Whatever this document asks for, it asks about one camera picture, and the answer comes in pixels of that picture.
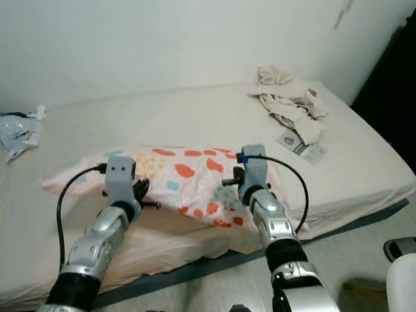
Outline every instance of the plastic bag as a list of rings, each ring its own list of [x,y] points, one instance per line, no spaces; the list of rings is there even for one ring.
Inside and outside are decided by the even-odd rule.
[[[22,154],[27,148],[33,148],[40,143],[42,137],[42,120],[44,108],[38,107],[37,114],[28,115],[30,118],[8,114],[0,116],[0,140],[9,151],[7,163]]]

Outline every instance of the black cable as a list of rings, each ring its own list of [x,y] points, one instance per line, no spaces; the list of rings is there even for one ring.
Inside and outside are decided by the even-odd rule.
[[[280,161],[279,159],[275,159],[275,158],[267,157],[267,156],[261,156],[261,155],[247,155],[247,156],[244,155],[242,157],[246,158],[246,159],[251,158],[251,159],[265,159],[267,161],[274,161],[275,163],[281,164],[282,166],[288,168],[299,179],[299,181],[301,182],[301,184],[304,188],[304,192],[305,192],[305,208],[304,208],[304,214],[302,215],[302,219],[300,219],[299,225],[296,228],[296,230],[294,231],[295,233],[298,233],[300,228],[302,227],[302,225],[304,224],[304,222],[306,220],[307,211],[309,209],[309,194],[307,192],[306,183],[305,183],[304,179],[302,178],[302,176],[294,168],[292,168],[290,165],[288,165],[286,162]]]
[[[57,204],[57,227],[58,227],[58,238],[59,238],[59,271],[62,269],[62,266],[65,263],[65,241],[64,241],[64,231],[62,229],[62,220],[60,218],[60,211],[62,206],[62,201],[64,199],[66,191],[69,189],[71,184],[81,177],[82,175],[86,174],[87,172],[97,170],[101,174],[105,173],[105,169],[107,168],[107,164],[99,164],[95,167],[85,169],[75,176],[73,176],[68,183],[65,185],[65,187],[62,189],[59,195],[58,204]]]

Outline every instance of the bed frame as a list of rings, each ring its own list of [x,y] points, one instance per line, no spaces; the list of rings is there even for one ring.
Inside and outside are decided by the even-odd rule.
[[[345,231],[350,231],[352,229],[361,228],[369,224],[373,224],[382,220],[385,220],[401,210],[404,206],[409,203],[407,199],[401,200],[398,203],[385,208],[377,213],[372,215],[364,216],[359,218],[339,229],[333,230],[329,233],[322,234],[314,239],[303,240],[302,244],[307,244],[318,239],[323,239],[324,237],[329,237],[336,235]],[[187,265],[181,266],[175,270],[172,270],[167,273],[159,273],[152,276],[146,275],[141,278],[136,279],[135,281],[121,286],[117,289],[104,292],[100,294],[94,304],[94,309],[99,307],[109,306],[117,302],[124,301],[133,297],[140,296],[142,294],[147,294],[159,289],[177,285],[185,281],[190,281],[195,278],[200,278],[208,274],[224,270],[226,268],[231,268],[236,265],[243,264],[245,262],[264,257],[262,250],[257,252],[250,253],[248,255],[241,254],[239,252],[234,252],[229,250],[224,255],[217,257],[215,259],[208,259],[202,257],[201,259],[189,263]]]

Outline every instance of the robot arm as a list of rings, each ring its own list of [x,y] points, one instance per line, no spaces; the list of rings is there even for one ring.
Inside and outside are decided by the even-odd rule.
[[[135,162],[128,157],[111,157],[105,172],[109,206],[88,225],[75,242],[68,262],[40,312],[90,311],[116,249],[122,244],[129,223],[140,216],[141,200],[149,181],[134,187]]]
[[[308,262],[283,205],[268,190],[267,162],[263,159],[243,161],[245,155],[266,155],[265,147],[243,147],[237,159],[244,163],[244,169],[234,167],[234,178],[223,180],[223,185],[238,184],[239,200],[249,206],[259,229],[272,273],[273,311],[339,312],[315,267]]]

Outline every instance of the white bed sheet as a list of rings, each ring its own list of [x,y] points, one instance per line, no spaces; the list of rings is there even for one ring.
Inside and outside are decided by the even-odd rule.
[[[190,147],[263,143],[269,155],[296,168],[309,187],[308,230],[301,239],[336,229],[411,194],[415,176],[397,153],[321,83],[313,85],[331,109],[322,121],[327,127],[322,145],[328,152],[316,166],[276,143],[285,128],[268,117],[256,99],[246,96],[248,84],[121,97],[49,112],[40,147],[10,166],[0,166],[3,311],[32,309],[47,296],[59,263],[57,196],[42,191],[38,179],[52,176],[83,155],[135,142]],[[302,188],[290,172],[280,172],[289,213],[300,219]],[[105,202],[66,198],[62,215],[67,253]],[[228,249],[251,252],[259,247],[253,233],[207,227],[169,211],[145,211],[127,232],[103,290],[144,273],[169,271],[203,255],[217,257]]]

